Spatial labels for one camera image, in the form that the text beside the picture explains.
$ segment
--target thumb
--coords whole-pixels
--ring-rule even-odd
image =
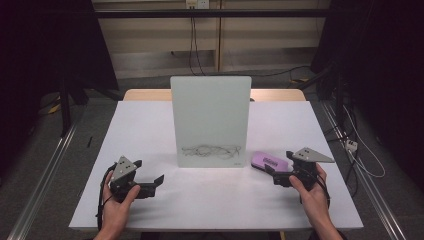
[[[289,181],[293,188],[299,192],[301,197],[308,193],[308,191],[305,189],[305,186],[303,186],[303,183],[296,176],[290,176]]]
[[[122,204],[129,208],[131,203],[134,201],[134,199],[137,198],[137,195],[140,192],[140,189],[141,188],[139,185],[135,185],[134,187],[132,187],[131,190],[128,192],[127,197],[122,202]]]

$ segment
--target finger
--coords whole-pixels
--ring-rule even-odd
[[[303,186],[303,183],[296,176],[290,176],[289,181],[293,188],[299,192],[300,196],[304,196],[308,193],[308,191],[305,189],[305,186]]]
[[[327,180],[327,173],[322,169],[322,167],[317,163],[317,172],[318,175],[324,180],[324,182]]]
[[[112,178],[112,174],[113,174],[113,171],[110,171],[106,176],[105,184],[103,185],[103,199],[107,199],[112,195],[112,192],[110,191],[110,188],[109,188],[109,182],[110,182],[110,179]]]
[[[125,197],[125,200],[122,202],[122,205],[125,206],[126,208],[130,208],[131,203],[137,197],[139,192],[140,192],[139,185],[135,185],[134,187],[132,187],[131,190],[128,192],[127,197]]]

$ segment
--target black scribble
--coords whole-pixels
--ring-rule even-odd
[[[224,146],[212,146],[212,145],[198,145],[195,147],[181,148],[185,156],[198,156],[198,157],[211,157],[215,156],[221,159],[233,158],[236,154],[240,153],[240,146],[224,145]]]

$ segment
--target table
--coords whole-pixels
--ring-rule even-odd
[[[137,231],[280,231],[310,228],[293,188],[273,185],[272,178],[257,169],[184,169],[177,167],[172,103],[139,100],[130,90],[118,104],[93,171],[70,227],[96,229],[99,182],[107,167],[125,155],[143,160],[136,182],[151,182],[165,174],[154,198],[136,200],[127,228]],[[170,90],[152,90],[170,99]],[[247,140],[248,156],[265,151],[281,156],[286,150],[311,147],[332,157],[309,102],[298,90],[252,90],[252,97],[270,100],[272,95],[299,101],[252,102]],[[328,174],[332,196],[330,215],[339,229],[363,227],[335,163],[321,164]]]

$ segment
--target white cable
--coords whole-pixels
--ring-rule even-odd
[[[375,174],[373,174],[373,173],[371,173],[371,172],[369,172],[366,168],[365,168],[365,166],[364,165],[362,165],[361,163],[359,163],[356,159],[355,159],[355,157],[353,157],[353,154],[352,154],[352,152],[350,151],[350,150],[347,150],[349,153],[350,153],[350,155],[352,156],[352,158],[353,158],[353,160],[358,164],[358,166],[360,167],[360,168],[362,168],[368,175],[370,175],[370,176],[373,176],[373,177],[376,177],[376,178],[382,178],[382,177],[384,177],[385,175],[386,175],[386,169],[384,168],[384,166],[383,166],[383,164],[381,163],[381,161],[380,161],[380,159],[378,159],[378,157],[374,154],[374,152],[373,151],[371,151],[371,149],[367,146],[367,144],[365,144],[365,142],[362,140],[362,138],[361,138],[361,136],[359,136],[359,133],[358,133],[358,131],[356,130],[356,127],[355,127],[355,124],[353,123],[353,120],[352,120],[352,118],[350,117],[350,114],[349,114],[349,111],[346,109],[346,106],[344,106],[343,105],[343,108],[344,108],[344,110],[346,111],[346,113],[347,113],[347,116],[349,117],[349,120],[350,120],[350,123],[352,123],[352,127],[353,127],[353,130],[355,130],[355,133],[356,133],[356,136],[358,136],[358,138],[359,138],[359,140],[362,142],[362,144],[364,144],[364,146],[368,149],[368,151],[374,156],[374,158],[377,160],[377,162],[378,162],[378,164],[380,164],[380,166],[381,166],[381,169],[383,170],[383,174],[381,174],[381,175],[375,175]]]

